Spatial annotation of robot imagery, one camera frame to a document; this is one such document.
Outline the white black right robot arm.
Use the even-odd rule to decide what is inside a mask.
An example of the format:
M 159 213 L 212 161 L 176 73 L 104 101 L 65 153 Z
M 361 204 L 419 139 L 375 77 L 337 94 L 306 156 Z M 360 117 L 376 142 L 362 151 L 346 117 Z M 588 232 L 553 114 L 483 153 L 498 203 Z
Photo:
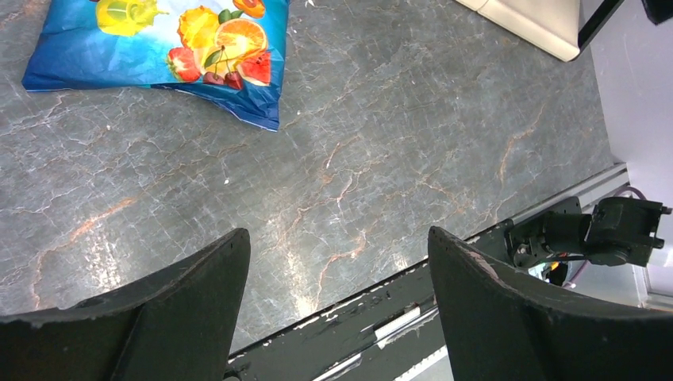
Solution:
M 609 197 L 589 214 L 579 199 L 567 199 L 515 223 L 505 232 L 509 262 L 530 275 L 559 287 L 571 287 L 571 262 L 602 266 L 647 267 L 665 240 L 657 237 L 661 217 L 672 208 L 661 202 Z

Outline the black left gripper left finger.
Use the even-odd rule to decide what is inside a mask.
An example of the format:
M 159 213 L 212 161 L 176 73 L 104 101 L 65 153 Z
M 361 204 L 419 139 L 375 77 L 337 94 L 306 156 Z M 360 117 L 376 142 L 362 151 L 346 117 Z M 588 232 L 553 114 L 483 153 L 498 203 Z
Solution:
M 4 380 L 222 380 L 251 257 L 234 229 L 67 309 L 1 318 Z

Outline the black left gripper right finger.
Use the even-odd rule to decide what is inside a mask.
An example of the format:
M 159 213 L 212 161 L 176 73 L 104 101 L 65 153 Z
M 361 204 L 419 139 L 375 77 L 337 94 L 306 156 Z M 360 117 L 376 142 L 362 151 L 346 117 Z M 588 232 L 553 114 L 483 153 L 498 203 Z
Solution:
M 671 379 L 671 313 L 545 283 L 436 226 L 428 255 L 454 379 Z

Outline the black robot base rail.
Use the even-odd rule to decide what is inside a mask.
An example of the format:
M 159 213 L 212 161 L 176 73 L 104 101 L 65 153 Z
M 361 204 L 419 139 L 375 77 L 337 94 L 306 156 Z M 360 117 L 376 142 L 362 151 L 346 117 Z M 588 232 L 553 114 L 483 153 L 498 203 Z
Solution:
M 229 357 L 227 380 L 408 380 L 445 355 L 429 261 Z

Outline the blue Slendy bag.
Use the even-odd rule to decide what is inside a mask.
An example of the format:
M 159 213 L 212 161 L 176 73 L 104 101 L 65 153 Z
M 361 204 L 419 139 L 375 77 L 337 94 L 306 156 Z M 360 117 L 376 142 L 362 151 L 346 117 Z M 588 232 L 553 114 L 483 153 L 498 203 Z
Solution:
M 22 83 L 177 90 L 277 131 L 289 11 L 287 1 L 54 1 Z

